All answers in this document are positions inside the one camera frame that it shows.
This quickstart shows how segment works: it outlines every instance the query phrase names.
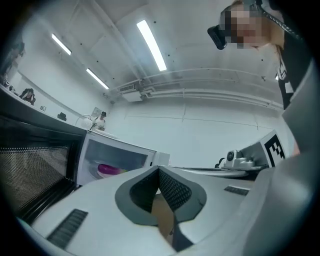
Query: black sticker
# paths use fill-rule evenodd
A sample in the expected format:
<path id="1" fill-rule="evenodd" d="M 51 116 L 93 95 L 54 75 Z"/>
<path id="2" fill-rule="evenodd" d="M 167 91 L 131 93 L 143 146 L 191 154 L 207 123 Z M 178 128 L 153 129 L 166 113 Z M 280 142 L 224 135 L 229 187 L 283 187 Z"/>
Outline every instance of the black sticker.
<path id="1" fill-rule="evenodd" d="M 281 160 L 286 159 L 277 135 L 269 139 L 264 144 L 264 147 L 268 153 L 272 167 L 275 167 Z"/>

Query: ceiling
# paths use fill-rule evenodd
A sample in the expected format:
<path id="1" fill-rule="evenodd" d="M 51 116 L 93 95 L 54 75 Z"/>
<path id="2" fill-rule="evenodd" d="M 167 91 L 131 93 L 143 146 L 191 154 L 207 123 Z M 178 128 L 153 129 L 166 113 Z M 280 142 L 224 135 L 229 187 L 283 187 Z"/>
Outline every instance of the ceiling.
<path id="1" fill-rule="evenodd" d="M 56 0 L 37 11 L 48 38 L 55 33 L 71 50 L 70 65 L 90 68 L 109 87 L 94 87 L 116 99 L 135 84 L 165 97 L 223 92 L 263 99 L 282 108 L 277 59 L 271 46 L 218 50 L 207 34 L 232 0 Z M 160 72 L 137 23 L 146 20 L 167 70 Z"/>

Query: fluorescent light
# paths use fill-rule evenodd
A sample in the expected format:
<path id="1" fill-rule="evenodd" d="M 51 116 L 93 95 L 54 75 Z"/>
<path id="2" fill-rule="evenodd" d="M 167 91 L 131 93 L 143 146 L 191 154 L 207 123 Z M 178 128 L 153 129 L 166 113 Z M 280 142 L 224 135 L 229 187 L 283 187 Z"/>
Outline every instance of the fluorescent light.
<path id="1" fill-rule="evenodd" d="M 71 51 L 54 34 L 52 34 L 52 39 L 56 41 L 56 43 L 60 45 L 61 48 L 64 49 L 67 54 L 71 55 Z"/>
<path id="2" fill-rule="evenodd" d="M 102 86 L 103 86 L 104 88 L 106 88 L 107 90 L 109 89 L 109 87 L 106 86 L 106 84 L 105 84 L 104 82 L 102 82 L 102 81 L 100 80 L 100 78 L 97 77 L 97 76 L 95 75 L 95 73 L 93 73 L 93 72 L 90 70 L 90 68 L 87 68 L 86 71 L 87 71 L 95 80 L 97 80 L 100 85 L 102 85 Z"/>
<path id="3" fill-rule="evenodd" d="M 152 34 L 147 22 L 145 20 L 137 24 L 138 29 L 140 30 L 146 44 L 149 46 L 149 49 L 154 57 L 156 64 L 160 71 L 167 70 L 164 58 L 162 58 L 161 52 L 157 45 L 157 42 Z"/>

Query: black mesh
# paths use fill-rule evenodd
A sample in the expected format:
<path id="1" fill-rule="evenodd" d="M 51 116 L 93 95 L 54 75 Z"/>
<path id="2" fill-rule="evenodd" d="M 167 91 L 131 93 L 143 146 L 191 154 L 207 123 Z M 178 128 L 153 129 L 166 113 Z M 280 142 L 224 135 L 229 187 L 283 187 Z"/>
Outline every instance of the black mesh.
<path id="1" fill-rule="evenodd" d="M 158 170 L 155 170 L 153 173 L 132 186 L 130 189 L 131 200 L 140 208 L 151 213 L 158 187 Z"/>
<path id="2" fill-rule="evenodd" d="M 174 212 L 187 202 L 192 194 L 189 187 L 159 170 L 159 188 L 164 199 Z"/>
<path id="3" fill-rule="evenodd" d="M 0 148 L 1 182 L 15 211 L 64 178 L 69 147 Z"/>

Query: purple bowl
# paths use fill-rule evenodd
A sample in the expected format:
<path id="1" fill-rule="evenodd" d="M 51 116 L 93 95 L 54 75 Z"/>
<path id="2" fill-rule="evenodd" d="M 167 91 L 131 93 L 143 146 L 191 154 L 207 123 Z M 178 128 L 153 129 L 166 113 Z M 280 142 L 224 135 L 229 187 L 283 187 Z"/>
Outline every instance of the purple bowl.
<path id="1" fill-rule="evenodd" d="M 102 174 L 109 174 L 109 175 L 118 175 L 123 173 L 122 169 L 116 168 L 107 164 L 99 164 L 98 171 Z"/>

